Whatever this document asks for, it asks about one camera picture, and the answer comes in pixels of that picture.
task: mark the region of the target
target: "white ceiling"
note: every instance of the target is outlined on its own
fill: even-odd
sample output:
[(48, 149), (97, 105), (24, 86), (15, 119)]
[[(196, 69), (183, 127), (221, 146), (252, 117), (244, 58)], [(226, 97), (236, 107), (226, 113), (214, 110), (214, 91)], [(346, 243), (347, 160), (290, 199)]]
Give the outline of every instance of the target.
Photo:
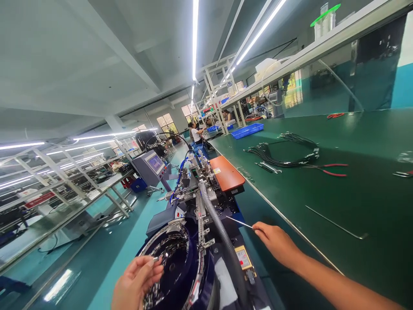
[[(216, 60), (239, 2), (200, 0), (198, 68)], [(245, 0), (224, 56), (264, 2)], [(288, 32), (269, 45), (299, 32), (286, 18), (303, 2), (285, 4)], [(6, 0), (0, 28), (0, 143), (75, 135), (192, 82), (192, 0)]]

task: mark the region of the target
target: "computer screen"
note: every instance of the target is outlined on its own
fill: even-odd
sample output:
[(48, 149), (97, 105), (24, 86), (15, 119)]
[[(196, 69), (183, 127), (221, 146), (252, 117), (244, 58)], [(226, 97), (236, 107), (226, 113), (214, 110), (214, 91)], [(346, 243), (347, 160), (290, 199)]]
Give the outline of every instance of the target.
[(150, 158), (146, 158), (146, 161), (155, 173), (159, 173), (160, 168), (164, 165), (163, 161), (156, 154)]

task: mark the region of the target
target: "red-handled pliers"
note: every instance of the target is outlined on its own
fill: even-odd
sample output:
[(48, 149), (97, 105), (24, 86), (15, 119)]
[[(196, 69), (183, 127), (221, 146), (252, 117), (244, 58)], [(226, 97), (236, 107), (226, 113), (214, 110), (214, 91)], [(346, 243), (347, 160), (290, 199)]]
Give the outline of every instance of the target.
[(337, 118), (337, 117), (340, 117), (340, 116), (343, 116), (343, 115), (344, 115), (344, 113), (334, 113), (334, 114), (330, 114), (329, 116), (327, 116), (327, 119)]
[(335, 177), (346, 177), (347, 174), (334, 174), (332, 172), (329, 172), (327, 170), (324, 170), (322, 168), (324, 167), (347, 167), (347, 164), (327, 164), (327, 165), (323, 165), (323, 166), (314, 166), (314, 165), (305, 165), (304, 168), (316, 168), (318, 170), (321, 170), (324, 173), (327, 173), (329, 175), (335, 176)]

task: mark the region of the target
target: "green lid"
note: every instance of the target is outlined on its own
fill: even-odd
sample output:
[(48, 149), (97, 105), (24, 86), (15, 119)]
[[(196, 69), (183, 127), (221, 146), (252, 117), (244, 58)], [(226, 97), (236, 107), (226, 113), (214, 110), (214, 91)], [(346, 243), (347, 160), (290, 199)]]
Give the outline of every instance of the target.
[(315, 23), (318, 22), (320, 19), (322, 19), (325, 15), (327, 15), (330, 12), (335, 12), (337, 11), (337, 9), (341, 6), (341, 4), (337, 4), (336, 6), (333, 6), (331, 9), (329, 9), (328, 11), (324, 12), (323, 14), (321, 14), (315, 21), (313, 21), (310, 25), (310, 27), (314, 27)]

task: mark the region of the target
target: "monitor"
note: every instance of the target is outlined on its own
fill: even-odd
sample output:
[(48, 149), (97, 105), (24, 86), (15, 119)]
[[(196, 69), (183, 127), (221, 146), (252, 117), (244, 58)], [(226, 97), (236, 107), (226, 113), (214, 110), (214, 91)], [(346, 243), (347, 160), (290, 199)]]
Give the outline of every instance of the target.
[(145, 158), (145, 161), (148, 163), (148, 165), (152, 168), (152, 170), (156, 174), (159, 174), (165, 166), (163, 161), (156, 154), (149, 155), (148, 157)]

